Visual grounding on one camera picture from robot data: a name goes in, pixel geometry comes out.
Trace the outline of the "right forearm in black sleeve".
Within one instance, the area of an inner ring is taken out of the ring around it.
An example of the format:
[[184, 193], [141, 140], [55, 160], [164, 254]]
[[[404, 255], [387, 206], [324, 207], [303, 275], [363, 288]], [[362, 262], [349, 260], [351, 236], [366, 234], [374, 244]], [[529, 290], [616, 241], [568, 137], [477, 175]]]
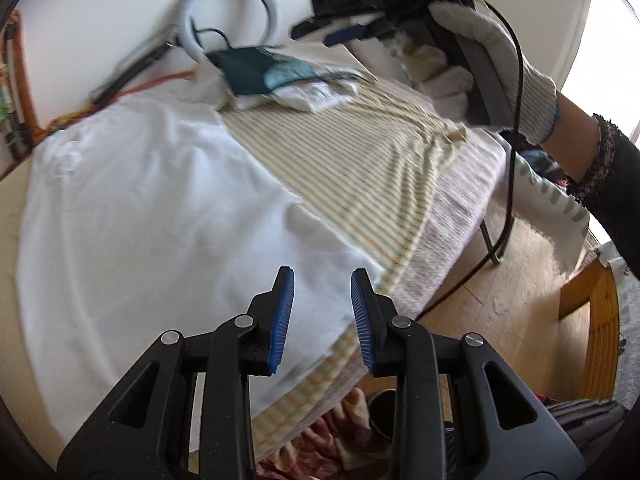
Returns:
[[558, 96], [559, 118], [541, 147], [570, 178], [570, 195], [598, 220], [639, 273], [639, 149], [615, 124]]

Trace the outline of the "right hand in white glove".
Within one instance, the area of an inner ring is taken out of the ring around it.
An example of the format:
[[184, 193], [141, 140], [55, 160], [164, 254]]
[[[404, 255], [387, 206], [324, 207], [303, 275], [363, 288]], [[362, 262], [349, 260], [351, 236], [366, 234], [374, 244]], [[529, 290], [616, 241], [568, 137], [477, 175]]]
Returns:
[[[558, 114], [554, 81], [526, 58], [519, 58], [506, 26], [495, 13], [478, 12], [453, 2], [433, 2], [435, 22], [467, 40], [481, 44], [498, 76], [501, 93], [509, 110], [508, 127], [520, 114], [518, 131], [530, 144], [541, 144], [552, 133]], [[439, 74], [416, 84], [416, 90], [431, 100], [437, 114], [461, 122], [469, 109], [469, 94], [475, 84], [473, 73], [463, 66], [448, 65]]]

